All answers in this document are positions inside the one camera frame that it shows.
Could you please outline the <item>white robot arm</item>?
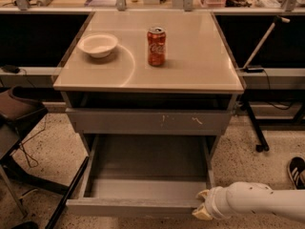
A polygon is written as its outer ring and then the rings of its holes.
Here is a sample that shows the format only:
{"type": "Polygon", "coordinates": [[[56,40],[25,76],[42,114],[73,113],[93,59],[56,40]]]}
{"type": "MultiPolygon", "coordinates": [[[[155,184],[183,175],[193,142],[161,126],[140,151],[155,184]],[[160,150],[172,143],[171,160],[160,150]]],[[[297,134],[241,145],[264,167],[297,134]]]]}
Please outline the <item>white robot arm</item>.
{"type": "Polygon", "coordinates": [[[197,219],[229,219],[235,215],[270,214],[299,222],[305,221],[304,190],[273,190],[263,183],[235,182],[213,187],[196,196],[203,198],[193,210],[197,219]]]}

